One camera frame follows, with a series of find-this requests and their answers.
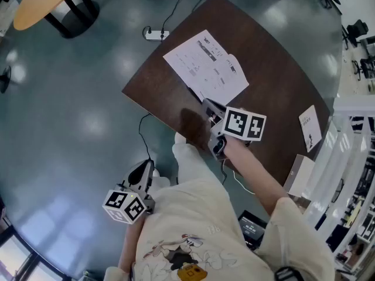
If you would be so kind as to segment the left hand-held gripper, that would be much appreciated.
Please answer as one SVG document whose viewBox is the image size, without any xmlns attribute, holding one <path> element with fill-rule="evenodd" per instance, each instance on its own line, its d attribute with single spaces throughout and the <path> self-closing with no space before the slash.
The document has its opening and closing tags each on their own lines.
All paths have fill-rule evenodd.
<svg viewBox="0 0 375 281">
<path fill-rule="evenodd" d="M 126 173 L 122 183 L 108 191 L 102 208 L 114 221 L 134 224 L 144 213 L 153 213 L 155 201 L 148 191 L 154 168 L 151 159 L 138 162 Z"/>
</svg>

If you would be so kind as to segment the person's cream trousers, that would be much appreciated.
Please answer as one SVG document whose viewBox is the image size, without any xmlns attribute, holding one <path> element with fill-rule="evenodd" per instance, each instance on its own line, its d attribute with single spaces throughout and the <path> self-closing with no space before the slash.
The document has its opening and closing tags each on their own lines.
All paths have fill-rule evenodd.
<svg viewBox="0 0 375 281">
<path fill-rule="evenodd" d="M 184 136 L 175 133 L 172 152 L 178 163 L 178 186 L 195 187 L 215 186 L 224 190 L 222 183 L 211 171 L 199 154 L 197 148 L 189 143 Z"/>
</svg>

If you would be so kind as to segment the brown cardboard box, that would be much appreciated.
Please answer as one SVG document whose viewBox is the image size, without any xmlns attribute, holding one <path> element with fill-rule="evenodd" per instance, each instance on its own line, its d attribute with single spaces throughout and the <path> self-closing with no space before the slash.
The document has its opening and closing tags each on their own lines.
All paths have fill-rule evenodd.
<svg viewBox="0 0 375 281">
<path fill-rule="evenodd" d="M 306 209 L 308 208 L 308 206 L 311 203 L 310 200 L 308 200 L 306 198 L 303 198 L 303 197 L 297 197 L 297 196 L 293 196 L 293 195 L 290 195 L 289 197 L 296 204 L 296 206 L 298 207 L 298 209 L 300 210 L 300 212 L 302 214 L 306 211 Z"/>
</svg>

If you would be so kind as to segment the oval wooden table black legs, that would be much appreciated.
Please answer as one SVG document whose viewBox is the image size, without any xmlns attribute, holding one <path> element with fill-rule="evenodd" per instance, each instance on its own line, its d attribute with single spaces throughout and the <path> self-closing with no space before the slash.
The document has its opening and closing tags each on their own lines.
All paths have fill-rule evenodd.
<svg viewBox="0 0 375 281">
<path fill-rule="evenodd" d="M 62 21 L 52 15 L 62 2 L 70 8 Z M 22 0 L 13 26 L 16 30 L 26 30 L 46 19 L 63 38 L 71 39 L 84 33 L 95 22 L 100 13 L 98 3 L 92 0 Z"/>
</svg>

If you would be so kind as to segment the person's left forearm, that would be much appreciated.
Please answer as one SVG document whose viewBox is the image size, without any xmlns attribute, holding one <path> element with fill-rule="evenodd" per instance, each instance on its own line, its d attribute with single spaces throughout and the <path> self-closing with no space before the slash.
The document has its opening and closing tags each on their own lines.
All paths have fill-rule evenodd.
<svg viewBox="0 0 375 281">
<path fill-rule="evenodd" d="M 124 243 L 118 263 L 118 267 L 125 273 L 130 273 L 132 264 L 135 262 L 137 244 L 144 226 L 146 214 L 143 213 L 133 224 L 127 226 Z"/>
</svg>

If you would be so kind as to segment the yellow and white booklet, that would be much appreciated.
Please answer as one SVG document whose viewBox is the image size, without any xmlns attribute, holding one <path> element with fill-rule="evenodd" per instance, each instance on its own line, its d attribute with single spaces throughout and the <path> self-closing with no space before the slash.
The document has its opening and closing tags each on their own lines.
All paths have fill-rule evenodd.
<svg viewBox="0 0 375 281">
<path fill-rule="evenodd" d="M 163 56 L 200 101 L 222 105 L 243 92 L 249 83 L 240 63 L 204 30 Z"/>
</svg>

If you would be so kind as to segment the white power strip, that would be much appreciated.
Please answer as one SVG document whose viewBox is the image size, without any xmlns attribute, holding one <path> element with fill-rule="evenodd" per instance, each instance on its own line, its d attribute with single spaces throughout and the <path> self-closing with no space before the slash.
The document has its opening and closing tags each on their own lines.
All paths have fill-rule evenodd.
<svg viewBox="0 0 375 281">
<path fill-rule="evenodd" d="M 163 41 L 169 36 L 169 31 L 161 30 L 147 30 L 144 33 L 144 38 L 149 41 Z"/>
</svg>

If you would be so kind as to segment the person's cream printed t-shirt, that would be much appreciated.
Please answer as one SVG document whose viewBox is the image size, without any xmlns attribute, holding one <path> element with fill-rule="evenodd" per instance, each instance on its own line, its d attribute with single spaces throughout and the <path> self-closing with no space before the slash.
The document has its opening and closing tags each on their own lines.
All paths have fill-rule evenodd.
<svg viewBox="0 0 375 281">
<path fill-rule="evenodd" d="M 260 247 L 245 242 L 229 195 L 197 179 L 159 190 L 144 223 L 132 275 L 117 267 L 104 281 L 274 281 L 284 266 L 304 281 L 334 281 L 332 253 L 290 198 L 281 198 Z"/>
</svg>

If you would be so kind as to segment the person's right forearm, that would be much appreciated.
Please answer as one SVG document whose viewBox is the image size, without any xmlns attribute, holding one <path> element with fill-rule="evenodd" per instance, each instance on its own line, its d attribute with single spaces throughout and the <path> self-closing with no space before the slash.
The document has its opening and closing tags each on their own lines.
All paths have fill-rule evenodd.
<svg viewBox="0 0 375 281">
<path fill-rule="evenodd" d="M 272 215 L 278 200 L 288 198 L 287 192 L 242 141 L 228 135 L 225 139 L 224 154 L 252 188 L 266 212 Z"/>
</svg>

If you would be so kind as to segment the small white leaflet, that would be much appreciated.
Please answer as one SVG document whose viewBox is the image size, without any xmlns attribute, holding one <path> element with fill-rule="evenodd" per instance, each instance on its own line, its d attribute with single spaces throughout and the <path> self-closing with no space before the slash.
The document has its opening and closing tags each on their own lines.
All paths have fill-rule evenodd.
<svg viewBox="0 0 375 281">
<path fill-rule="evenodd" d="M 299 121 L 304 136 L 306 151 L 310 152 L 322 139 L 318 117 L 314 105 L 311 105 L 299 116 Z"/>
</svg>

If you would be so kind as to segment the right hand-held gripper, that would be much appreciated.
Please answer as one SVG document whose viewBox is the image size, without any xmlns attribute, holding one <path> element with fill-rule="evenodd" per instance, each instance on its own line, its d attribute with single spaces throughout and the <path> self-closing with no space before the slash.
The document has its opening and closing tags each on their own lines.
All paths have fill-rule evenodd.
<svg viewBox="0 0 375 281">
<path fill-rule="evenodd" d="M 205 98 L 203 112 L 212 123 L 208 148 L 216 160 L 224 160 L 225 136 L 232 136 L 245 143 L 260 141 L 266 123 L 266 116 L 253 112 L 226 107 Z"/>
</svg>

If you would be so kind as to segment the white box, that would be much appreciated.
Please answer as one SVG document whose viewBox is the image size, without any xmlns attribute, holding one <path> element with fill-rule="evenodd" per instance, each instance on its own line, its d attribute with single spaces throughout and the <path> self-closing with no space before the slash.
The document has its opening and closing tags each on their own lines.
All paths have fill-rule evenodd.
<svg viewBox="0 0 375 281">
<path fill-rule="evenodd" d="M 303 155 L 296 155 L 289 175 L 284 183 L 284 190 L 295 197 L 301 197 L 307 187 L 315 162 Z"/>
</svg>

